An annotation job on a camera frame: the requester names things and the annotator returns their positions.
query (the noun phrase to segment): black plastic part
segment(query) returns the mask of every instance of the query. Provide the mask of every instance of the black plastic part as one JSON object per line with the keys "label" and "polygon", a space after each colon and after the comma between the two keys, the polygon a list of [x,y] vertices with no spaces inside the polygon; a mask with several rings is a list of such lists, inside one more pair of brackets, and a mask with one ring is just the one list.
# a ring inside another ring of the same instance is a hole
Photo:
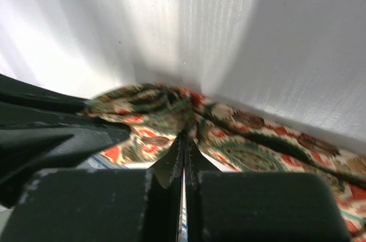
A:
{"label": "black plastic part", "polygon": [[16,204],[42,168],[75,167],[129,138],[130,128],[75,115],[83,99],[0,75],[0,204]]}
{"label": "black plastic part", "polygon": [[202,173],[200,190],[205,242],[351,239],[331,190],[313,174]]}
{"label": "black plastic part", "polygon": [[83,98],[52,92],[0,74],[0,102],[36,109],[76,113],[83,109],[84,101]]}
{"label": "black plastic part", "polygon": [[200,172],[220,172],[220,170],[208,161],[200,152],[194,141],[184,135],[184,165],[186,188],[186,216],[188,227],[188,239],[190,242],[201,241],[201,197]]}
{"label": "black plastic part", "polygon": [[167,241],[146,240],[151,227],[157,235],[167,229],[165,214],[148,216],[159,191],[152,177],[148,170],[44,169],[26,185],[0,241]]}
{"label": "black plastic part", "polygon": [[[154,241],[176,241],[179,228],[179,214],[181,204],[181,188],[183,179],[183,157],[184,157],[184,137],[178,134],[175,141],[169,148],[166,155],[155,162],[150,170],[154,173],[153,182],[156,190],[150,195],[153,203],[149,205],[149,220],[156,222],[156,226],[147,232],[147,237],[157,237]],[[157,215],[165,214],[164,218],[156,221]],[[168,226],[163,233],[158,225]]]}

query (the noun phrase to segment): patterned fabric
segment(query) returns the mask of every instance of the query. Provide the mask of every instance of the patterned fabric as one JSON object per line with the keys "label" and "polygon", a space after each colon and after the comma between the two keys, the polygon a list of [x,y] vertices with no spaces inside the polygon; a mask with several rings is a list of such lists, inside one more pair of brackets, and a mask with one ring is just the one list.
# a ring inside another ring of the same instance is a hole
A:
{"label": "patterned fabric", "polygon": [[185,88],[128,86],[86,103],[80,114],[131,127],[130,140],[93,157],[123,166],[154,162],[183,128],[203,154],[239,172],[311,172],[331,187],[354,237],[366,241],[366,158]]}

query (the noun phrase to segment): textured wall surface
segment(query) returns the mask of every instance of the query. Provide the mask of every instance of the textured wall surface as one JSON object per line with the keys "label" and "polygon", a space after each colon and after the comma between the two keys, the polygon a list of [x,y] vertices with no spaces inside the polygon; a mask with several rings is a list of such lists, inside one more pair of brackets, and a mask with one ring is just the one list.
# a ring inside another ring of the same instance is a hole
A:
{"label": "textured wall surface", "polygon": [[366,144],[366,0],[0,0],[0,72],[91,97],[183,84]]}

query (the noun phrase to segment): red pattern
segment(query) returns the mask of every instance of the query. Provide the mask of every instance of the red pattern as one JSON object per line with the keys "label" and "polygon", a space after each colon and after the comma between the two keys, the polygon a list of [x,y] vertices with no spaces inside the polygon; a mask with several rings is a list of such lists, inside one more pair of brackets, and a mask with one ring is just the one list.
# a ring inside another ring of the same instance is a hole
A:
{"label": "red pattern", "polygon": [[126,113],[129,113],[129,111],[126,110],[126,109],[119,109],[117,113],[118,114],[126,114]]}
{"label": "red pattern", "polygon": [[226,160],[226,158],[220,154],[217,154],[217,153],[214,153],[213,156],[217,159],[219,159],[221,162],[224,162],[224,163],[228,163],[228,161]]}
{"label": "red pattern", "polygon": [[183,88],[182,86],[181,86],[181,87],[179,87],[179,89],[180,89],[180,91],[181,91],[181,93],[182,93],[183,97],[187,97],[187,96],[189,95],[189,90],[188,90],[188,89]]}
{"label": "red pattern", "polygon": [[159,147],[157,146],[145,146],[142,148],[142,151],[146,153],[153,153],[156,152],[158,149]]}
{"label": "red pattern", "polygon": [[103,154],[104,156],[110,158],[112,163],[116,164],[121,155],[121,151],[117,146],[113,146],[109,149],[106,149]]}
{"label": "red pattern", "polygon": [[232,164],[228,164],[228,163],[226,163],[227,164],[227,166],[230,168],[230,169],[233,169],[233,170],[235,170],[236,172],[238,171]]}
{"label": "red pattern", "polygon": [[211,130],[211,133],[212,133],[212,135],[214,135],[215,137],[220,138],[220,139],[225,137],[225,133],[222,131],[217,132],[215,130]]}
{"label": "red pattern", "polygon": [[318,161],[321,165],[325,165],[325,166],[331,166],[332,162],[330,160],[323,160],[321,158],[321,156],[319,155],[319,153],[317,152],[311,152],[311,155],[313,156],[313,158]]}
{"label": "red pattern", "polygon": [[352,184],[349,185],[352,196],[348,198],[349,201],[360,201],[360,200],[366,200],[366,191],[364,189],[361,189],[359,187],[356,187]]}
{"label": "red pattern", "polygon": [[339,204],[339,206],[341,206],[342,208],[349,208],[349,204],[347,203],[347,201],[342,200],[341,198],[339,198],[338,195],[334,195],[334,198],[336,199],[337,204]]}
{"label": "red pattern", "polygon": [[273,130],[275,133],[277,133],[278,135],[286,135],[290,138],[298,138],[298,135],[289,132],[288,130],[286,130],[283,126],[271,126],[271,125],[265,125],[265,127],[269,130]]}
{"label": "red pattern", "polygon": [[127,123],[138,123],[138,122],[141,122],[141,120],[142,120],[142,115],[129,116],[124,119],[124,121]]}
{"label": "red pattern", "polygon": [[202,95],[193,92],[190,93],[190,100],[195,108],[199,108],[204,99],[205,97],[203,97]]}
{"label": "red pattern", "polygon": [[346,225],[347,225],[347,229],[352,232],[352,233],[355,233],[355,232],[358,232],[359,229],[349,220],[347,219],[344,219]]}
{"label": "red pattern", "polygon": [[298,161],[297,159],[293,159],[291,156],[287,154],[282,153],[281,158],[286,162],[286,164],[290,166],[293,166],[295,168],[301,167],[300,161]]}
{"label": "red pattern", "polygon": [[150,137],[155,137],[156,134],[147,130],[147,129],[140,129],[138,130],[138,133],[141,134],[141,135],[147,135],[147,136],[150,136]]}
{"label": "red pattern", "polygon": [[236,129],[238,129],[238,130],[242,130],[242,131],[249,130],[248,126],[246,126],[246,125],[238,126],[237,124],[234,124],[233,127],[236,128]]}
{"label": "red pattern", "polygon": [[353,242],[366,242],[366,238],[364,237],[356,237],[353,239]]}

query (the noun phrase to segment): paisley fabric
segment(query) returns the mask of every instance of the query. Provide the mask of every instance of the paisley fabric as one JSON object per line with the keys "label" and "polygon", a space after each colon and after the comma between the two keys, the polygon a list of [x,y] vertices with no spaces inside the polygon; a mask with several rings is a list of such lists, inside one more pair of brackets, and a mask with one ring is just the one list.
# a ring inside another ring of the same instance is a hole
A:
{"label": "paisley fabric", "polygon": [[311,172],[323,178],[354,237],[366,241],[366,158],[188,89],[127,86],[86,103],[80,114],[128,124],[130,140],[92,157],[104,167],[154,162],[183,128],[203,154],[238,172]]}

